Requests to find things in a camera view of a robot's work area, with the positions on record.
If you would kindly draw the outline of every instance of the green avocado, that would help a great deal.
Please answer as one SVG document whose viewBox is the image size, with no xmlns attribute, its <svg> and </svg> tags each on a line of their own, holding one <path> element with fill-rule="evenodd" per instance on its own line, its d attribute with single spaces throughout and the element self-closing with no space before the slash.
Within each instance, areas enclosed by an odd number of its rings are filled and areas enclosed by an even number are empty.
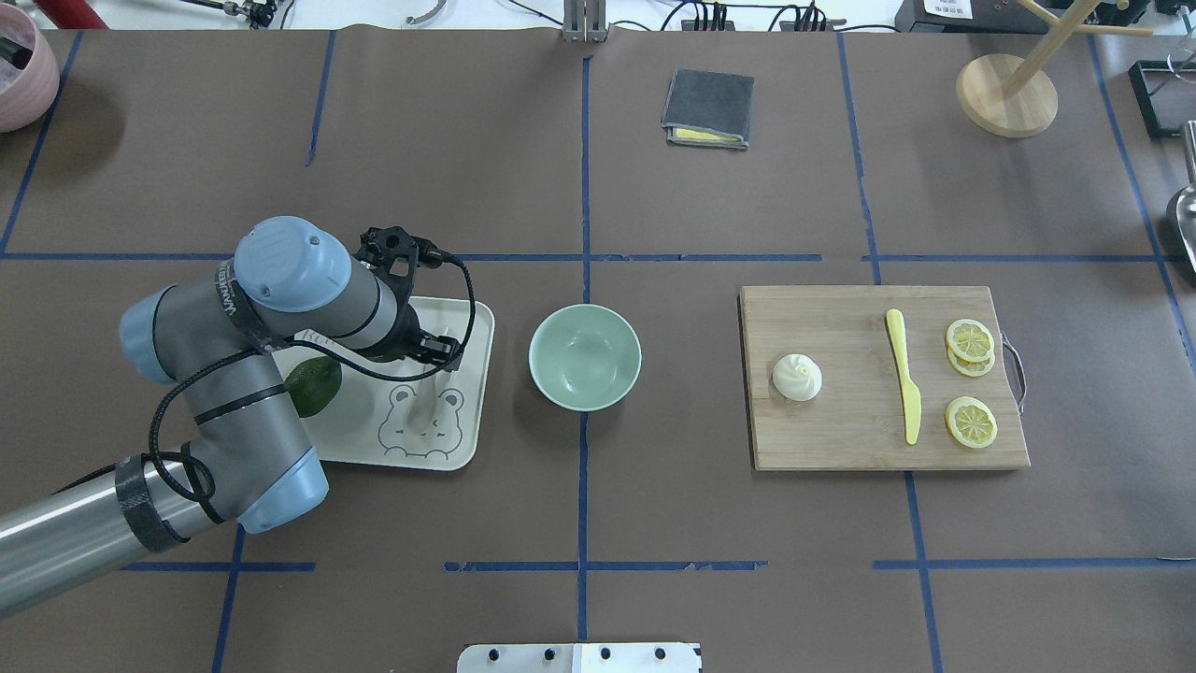
<svg viewBox="0 0 1196 673">
<path fill-rule="evenodd" d="M 299 418 L 316 416 L 341 390 L 341 363 L 328 356 L 304 361 L 287 375 L 282 385 L 291 393 L 291 402 L 294 403 Z"/>
</svg>

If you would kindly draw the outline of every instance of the round wooden base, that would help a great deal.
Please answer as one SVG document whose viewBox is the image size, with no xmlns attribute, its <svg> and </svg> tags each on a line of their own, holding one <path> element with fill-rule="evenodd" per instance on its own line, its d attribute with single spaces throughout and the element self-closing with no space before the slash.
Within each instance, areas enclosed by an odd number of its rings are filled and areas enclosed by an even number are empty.
<svg viewBox="0 0 1196 673">
<path fill-rule="evenodd" d="M 1046 130 L 1055 120 L 1058 94 L 1042 71 L 1013 96 L 1005 97 L 1001 92 L 1001 82 L 1009 79 L 1021 61 L 1009 54 L 989 54 L 959 72 L 956 96 L 976 126 L 1005 137 L 1029 137 Z"/>
</svg>

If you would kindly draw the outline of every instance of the blue cap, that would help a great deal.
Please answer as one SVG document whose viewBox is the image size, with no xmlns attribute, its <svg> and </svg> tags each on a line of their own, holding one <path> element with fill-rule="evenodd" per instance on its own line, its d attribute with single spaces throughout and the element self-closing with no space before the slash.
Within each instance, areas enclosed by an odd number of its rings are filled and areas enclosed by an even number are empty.
<svg viewBox="0 0 1196 673">
<path fill-rule="evenodd" d="M 353 273 L 353 258 L 335 235 L 294 215 L 260 221 L 240 239 L 232 264 L 251 299 L 282 312 L 323 306 Z"/>
<path fill-rule="evenodd" d="M 328 496 L 328 478 L 319 465 L 316 447 L 307 449 L 291 470 L 254 504 L 249 506 L 237 522 L 245 527 L 246 533 L 264 533 L 283 524 L 307 514 Z"/>
<path fill-rule="evenodd" d="M 124 357 L 138 368 L 138 373 L 154 384 L 173 384 L 158 362 L 158 351 L 153 347 L 153 319 L 158 314 L 158 302 L 161 295 L 173 285 L 163 287 L 154 294 L 129 306 L 121 316 L 121 350 Z"/>
</svg>

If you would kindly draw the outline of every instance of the red object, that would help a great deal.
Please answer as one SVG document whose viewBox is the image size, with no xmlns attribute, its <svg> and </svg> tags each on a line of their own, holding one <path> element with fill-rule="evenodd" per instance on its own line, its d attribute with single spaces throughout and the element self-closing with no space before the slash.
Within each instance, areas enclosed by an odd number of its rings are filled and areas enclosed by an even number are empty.
<svg viewBox="0 0 1196 673">
<path fill-rule="evenodd" d="M 59 27 L 108 27 L 86 0 L 33 0 L 33 4 Z"/>
</svg>

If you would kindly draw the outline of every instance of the green bowl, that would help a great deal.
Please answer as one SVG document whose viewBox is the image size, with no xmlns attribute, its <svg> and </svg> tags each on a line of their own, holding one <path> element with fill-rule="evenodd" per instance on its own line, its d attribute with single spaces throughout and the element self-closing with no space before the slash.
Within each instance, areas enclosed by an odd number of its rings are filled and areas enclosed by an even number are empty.
<svg viewBox="0 0 1196 673">
<path fill-rule="evenodd" d="M 597 304 L 565 306 L 531 336 L 527 365 L 549 400 L 598 411 L 623 399 L 640 377 L 640 341 L 623 316 Z"/>
</svg>

